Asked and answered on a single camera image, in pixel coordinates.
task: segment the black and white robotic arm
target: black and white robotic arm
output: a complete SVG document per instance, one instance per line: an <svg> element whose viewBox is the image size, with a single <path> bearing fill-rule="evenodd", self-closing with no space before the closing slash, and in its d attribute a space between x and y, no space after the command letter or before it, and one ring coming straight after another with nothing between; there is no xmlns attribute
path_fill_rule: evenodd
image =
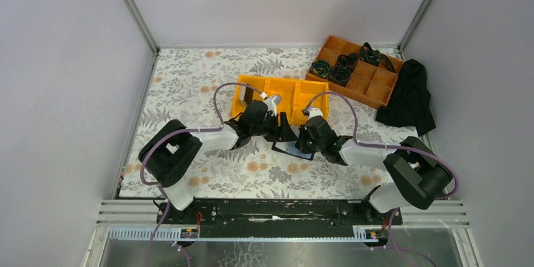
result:
<svg viewBox="0 0 534 267"><path fill-rule="evenodd" d="M238 119L230 119L222 128L211 132L181 133L155 149L146 161L146 169L157 179L175 209L184 210L193 195L182 180L191 162L201 152L234 150L246 145L252 136L263 136L269 142L296 141L303 154L318 152L329 162L341 165L365 165L389 172L394 183L373 189L364 199L378 213L413 205L427 209L451 182L453 176L434 159L411 151L386 148L382 144L363 146L351 136L338 136L322 117L318 108L304 111L308 115L297 137L289 128L285 113L277 113L281 101L274 95L265 100L252 100ZM179 120L171 120L139 153L140 161L158 141L177 130L186 128ZM431 151L415 137L400 143L421 151Z"/></svg>

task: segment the yellow bin compartment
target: yellow bin compartment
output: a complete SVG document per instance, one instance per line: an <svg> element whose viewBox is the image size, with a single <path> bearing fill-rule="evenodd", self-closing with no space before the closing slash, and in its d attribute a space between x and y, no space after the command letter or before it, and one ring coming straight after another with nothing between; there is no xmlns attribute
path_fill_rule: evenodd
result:
<svg viewBox="0 0 534 267"><path fill-rule="evenodd" d="M237 82L249 84L265 92L268 96L279 94L282 97L282 101L277 107L278 113L286 112L289 124L297 126L305 124L308 119L307 116L302 114L302 110L308 105L308 102L315 95L328 91L327 82L308 80L240 75ZM239 99L241 88L244 87L237 86L232 100L232 117L236 117L239 113L245 111L245 105ZM261 97L257 92L254 92L253 99L261 100ZM320 108L323 118L328 119L328 113L330 112L328 95L317 98L312 106Z"/></svg>

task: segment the black cloth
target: black cloth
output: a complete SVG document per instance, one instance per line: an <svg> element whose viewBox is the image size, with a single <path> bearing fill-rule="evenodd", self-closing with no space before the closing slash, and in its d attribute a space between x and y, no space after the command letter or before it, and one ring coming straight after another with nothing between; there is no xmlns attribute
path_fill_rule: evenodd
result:
<svg viewBox="0 0 534 267"><path fill-rule="evenodd" d="M404 62L391 98L378 109L376 121L393 127L415 126L420 136L436 128L422 64L414 59Z"/></svg>

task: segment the floral tablecloth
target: floral tablecloth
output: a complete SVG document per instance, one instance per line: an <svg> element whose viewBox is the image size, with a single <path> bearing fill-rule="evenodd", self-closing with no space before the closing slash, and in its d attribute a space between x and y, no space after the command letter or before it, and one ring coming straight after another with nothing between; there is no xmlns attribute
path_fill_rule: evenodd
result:
<svg viewBox="0 0 534 267"><path fill-rule="evenodd" d="M161 50L130 158L123 170L119 197L156 197L156 187L139 178L139 150L171 119L187 127L218 125L213 91L240 74L304 79L318 48L177 48ZM392 48L381 50L394 55ZM231 118L235 88L218 96L223 117ZM413 127L388 127L374 120L376 110L352 101L358 113L358 138L400 142L417 135ZM330 98L328 122L338 135L351 135L354 120L341 98ZM213 198L363 198L374 186L391 182L374 168L340 166L316 154L307 161L274 152L262 137L234 151L199 154L185 174L193 194ZM154 178L146 172L147 179Z"/></svg>

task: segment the brown wooden organizer box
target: brown wooden organizer box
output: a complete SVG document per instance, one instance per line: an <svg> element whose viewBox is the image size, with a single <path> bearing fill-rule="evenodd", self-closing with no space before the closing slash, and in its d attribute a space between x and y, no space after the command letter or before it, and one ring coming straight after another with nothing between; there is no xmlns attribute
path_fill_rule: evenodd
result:
<svg viewBox="0 0 534 267"><path fill-rule="evenodd" d="M360 45L348 42L342 38L329 36L315 60L325 60L331 67L335 67L339 55L348 55L356 52L358 56L360 56L360 47ZM387 57L391 60L391 63L397 72L396 74L387 70L384 61L376 67L358 60L347 86L340 86L332 81L313 75L310 72L311 67L308 70L308 73L306 73L306 80L328 82L330 90L343 94L348 98L363 103L364 105L380 108L381 106L387 105L389 102L391 92L397 82L397 74L403 64L402 60L389 55Z"/></svg>

